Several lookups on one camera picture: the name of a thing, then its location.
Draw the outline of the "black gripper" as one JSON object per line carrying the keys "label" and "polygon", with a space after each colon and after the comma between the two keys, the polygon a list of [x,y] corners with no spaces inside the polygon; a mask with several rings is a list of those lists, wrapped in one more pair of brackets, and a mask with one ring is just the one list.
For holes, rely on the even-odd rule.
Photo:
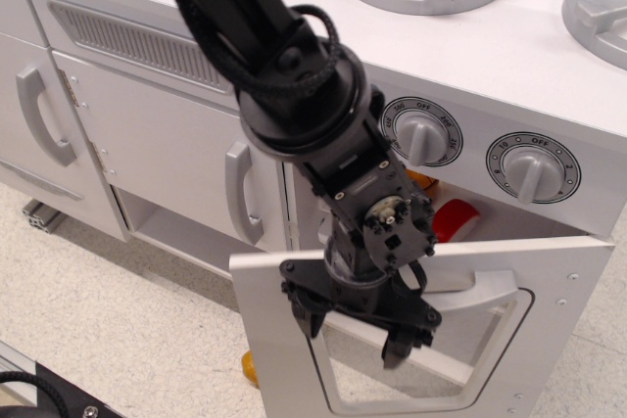
{"label": "black gripper", "polygon": [[351,283],[331,271],[327,260],[287,259],[280,263],[282,292],[292,305],[293,316],[308,339],[317,337],[326,314],[337,311],[388,332],[381,357],[385,369],[398,368],[412,348],[430,346],[442,315],[426,303],[407,308],[402,300],[418,301],[427,286],[419,262],[407,268],[418,282],[409,288],[399,272],[376,272],[364,282]]}

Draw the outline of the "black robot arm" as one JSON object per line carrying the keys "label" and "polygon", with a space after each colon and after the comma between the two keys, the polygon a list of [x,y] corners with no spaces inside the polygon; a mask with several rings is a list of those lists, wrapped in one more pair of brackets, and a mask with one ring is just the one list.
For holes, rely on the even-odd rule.
{"label": "black robot arm", "polygon": [[322,259],[281,263],[304,335],[329,311],[386,331],[383,364],[428,346],[441,314],[423,299],[420,259],[437,241],[430,198],[377,127],[382,92],[330,17],[282,0],[175,0],[204,55],[235,88],[249,140],[293,164],[330,208]]}

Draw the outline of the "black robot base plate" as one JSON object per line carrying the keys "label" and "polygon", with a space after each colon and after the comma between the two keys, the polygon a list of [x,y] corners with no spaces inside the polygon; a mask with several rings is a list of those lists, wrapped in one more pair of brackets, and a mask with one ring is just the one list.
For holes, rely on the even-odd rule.
{"label": "black robot base plate", "polygon": [[122,417],[112,406],[1,342],[2,417]]}

